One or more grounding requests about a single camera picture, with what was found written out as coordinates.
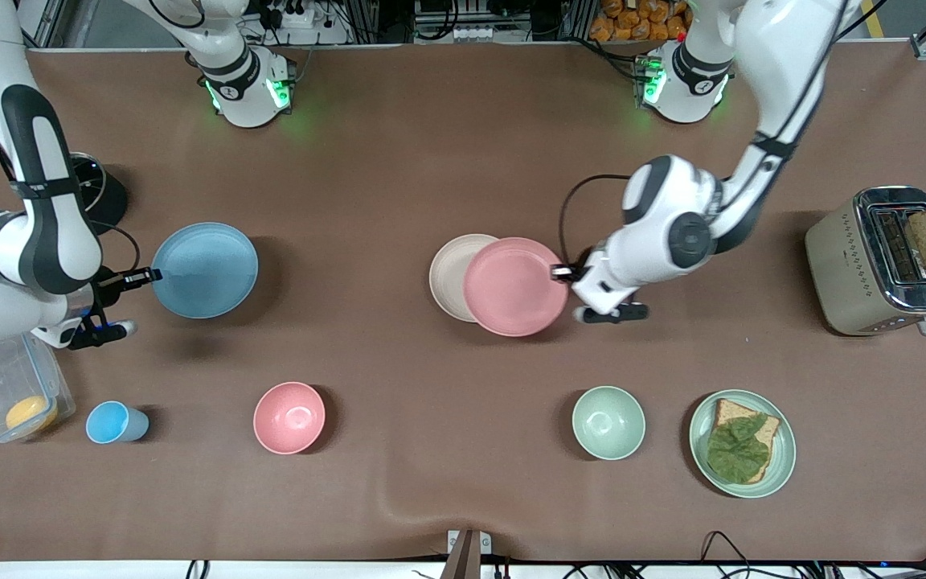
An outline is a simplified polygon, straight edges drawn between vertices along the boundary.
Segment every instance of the black pot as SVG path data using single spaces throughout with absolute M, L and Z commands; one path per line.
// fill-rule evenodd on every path
M 84 212 L 92 221 L 96 235 L 117 226 L 128 210 L 128 190 L 115 179 L 96 158 L 84 153 L 70 153 L 70 164 L 80 183 L 80 198 Z

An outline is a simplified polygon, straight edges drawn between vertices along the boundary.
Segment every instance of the green bowl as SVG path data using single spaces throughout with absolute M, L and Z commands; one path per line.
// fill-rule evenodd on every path
M 767 466 L 764 477 L 756 484 L 727 482 L 727 480 L 717 476 L 709 464 L 706 463 L 706 455 L 709 454 L 710 433 L 713 432 L 713 422 L 716 422 L 717 400 L 721 398 L 781 419 L 778 433 L 774 437 L 774 454 L 771 457 L 771 464 Z M 688 443 L 691 444 L 691 457 L 695 459 L 695 465 L 699 466 L 699 470 L 706 475 L 710 483 L 713 483 L 714 487 L 719 488 L 721 491 L 727 492 L 728 495 L 734 495 L 734 497 L 740 499 L 762 499 L 775 494 L 788 482 L 788 479 L 791 478 L 791 472 L 795 470 L 795 437 L 791 433 L 788 418 L 785 418 L 784 414 L 770 400 L 755 392 L 721 391 L 707 396 L 706 400 L 703 400 L 702 404 L 699 404 L 694 414 L 691 415 L 691 425 L 688 426 Z
M 629 457 L 645 437 L 642 406 L 617 386 L 596 386 L 581 395 L 572 422 L 577 442 L 603 461 Z

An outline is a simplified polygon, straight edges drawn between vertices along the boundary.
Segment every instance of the pink bowl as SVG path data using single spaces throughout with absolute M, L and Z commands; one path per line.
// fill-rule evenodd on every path
M 537 241 L 507 237 L 485 246 L 463 276 L 463 299 L 477 323 L 500 336 L 537 334 L 567 305 L 567 287 L 552 281 L 559 264 Z
M 266 450 L 296 454 L 317 440 L 325 417 L 324 400 L 313 386 L 285 382 L 262 396 L 252 417 L 252 429 Z

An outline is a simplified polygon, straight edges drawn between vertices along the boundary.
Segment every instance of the silver toaster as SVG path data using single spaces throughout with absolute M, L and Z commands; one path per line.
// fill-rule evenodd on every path
M 925 209 L 919 188 L 868 188 L 809 228 L 809 270 L 835 331 L 872 336 L 919 325 L 926 336 L 926 268 L 905 235 L 907 218 Z

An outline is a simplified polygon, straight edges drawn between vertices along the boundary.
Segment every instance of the brown tabletop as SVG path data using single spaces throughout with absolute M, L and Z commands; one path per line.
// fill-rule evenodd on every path
M 714 528 L 761 560 L 926 557 L 926 338 L 828 333 L 802 246 L 860 188 L 926 190 L 926 62 L 907 44 L 835 49 L 756 234 L 643 289 L 651 319 L 561 318 L 522 340 L 436 307 L 438 247 L 481 232 L 556 248 L 572 184 L 658 154 L 728 175 L 756 125 L 742 80 L 705 121 L 672 125 L 581 47 L 317 51 L 290 117 L 236 129 L 179 52 L 30 60 L 70 147 L 128 184 L 122 227 L 146 260 L 185 224 L 225 221 L 253 239 L 260 280 L 206 322 L 126 294 L 109 313 L 136 336 L 59 353 L 77 414 L 0 446 L 0 560 L 426 556 L 460 527 L 540 560 L 686 560 Z M 600 181 L 576 199 L 573 247 L 620 224 L 620 195 Z M 0 172 L 0 207 L 16 206 Z M 104 245 L 129 263 L 117 234 Z M 252 433 L 286 380 L 318 385 L 330 412 L 299 457 Z M 645 409 L 624 461 L 593 461 L 570 433 L 598 384 Z M 797 468 L 772 497 L 721 495 L 690 459 L 690 412 L 723 388 L 793 425 Z M 148 407 L 146 442 L 89 442 L 84 419 L 110 399 Z

